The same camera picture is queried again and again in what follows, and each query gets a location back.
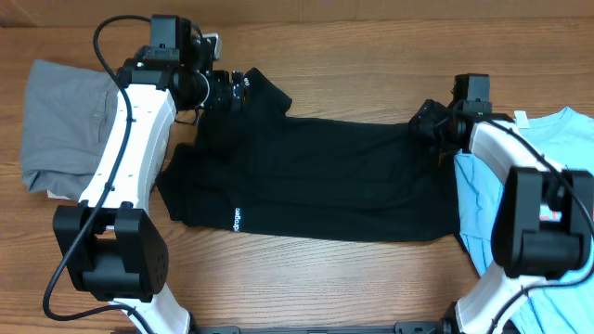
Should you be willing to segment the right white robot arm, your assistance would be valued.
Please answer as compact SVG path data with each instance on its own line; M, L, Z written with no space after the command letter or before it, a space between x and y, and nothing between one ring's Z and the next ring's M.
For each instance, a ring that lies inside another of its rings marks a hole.
M428 99L408 123L418 139L454 148L483 161L503 183L491 234L494 260L472 291L437 322L397 323L397 333L503 333L511 316L539 289L569 289L588 282L593 237L593 176L539 152L514 119L495 113L486 74L456 76L452 101Z

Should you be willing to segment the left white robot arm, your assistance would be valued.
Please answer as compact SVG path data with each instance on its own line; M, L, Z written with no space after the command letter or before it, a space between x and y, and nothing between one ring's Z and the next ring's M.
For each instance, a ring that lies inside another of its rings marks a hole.
M77 204L56 209L57 273L102 311L123 312L139 333L194 333L194 316L166 282L169 253L149 218L149 197L177 113L241 110L243 75L213 68L217 34L175 15L148 22L148 44L110 71L117 105L99 165Z

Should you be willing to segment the black t-shirt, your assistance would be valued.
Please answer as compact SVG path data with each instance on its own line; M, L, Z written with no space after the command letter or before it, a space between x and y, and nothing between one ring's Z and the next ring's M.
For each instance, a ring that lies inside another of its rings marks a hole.
M404 123L289 115L259 70L241 110L206 111L156 184L174 221L347 241L432 241L459 231L453 161Z

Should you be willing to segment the grey folded trousers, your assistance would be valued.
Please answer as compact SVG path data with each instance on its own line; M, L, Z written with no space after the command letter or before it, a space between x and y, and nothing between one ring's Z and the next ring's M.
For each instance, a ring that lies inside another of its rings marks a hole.
M33 62L20 149L22 183L29 192L81 196L109 138L117 95L105 72Z

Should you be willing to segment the light blue printed t-shirt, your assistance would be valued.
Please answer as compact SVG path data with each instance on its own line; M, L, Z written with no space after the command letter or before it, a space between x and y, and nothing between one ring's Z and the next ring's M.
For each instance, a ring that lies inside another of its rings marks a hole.
M569 169L593 171L593 119L566 107L549 116L520 116L520 133ZM479 275L493 261L491 232L503 185L472 154L455 156L460 237ZM593 281L571 289L538 289L511 317L521 333L593 334Z

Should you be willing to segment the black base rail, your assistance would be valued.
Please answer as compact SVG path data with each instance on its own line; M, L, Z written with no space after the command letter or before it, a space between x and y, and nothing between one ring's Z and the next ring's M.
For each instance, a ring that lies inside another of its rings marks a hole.
M438 322L397 322L390 326L347 326L347 327L309 327L309 328L239 328L194 327L194 334L442 334Z

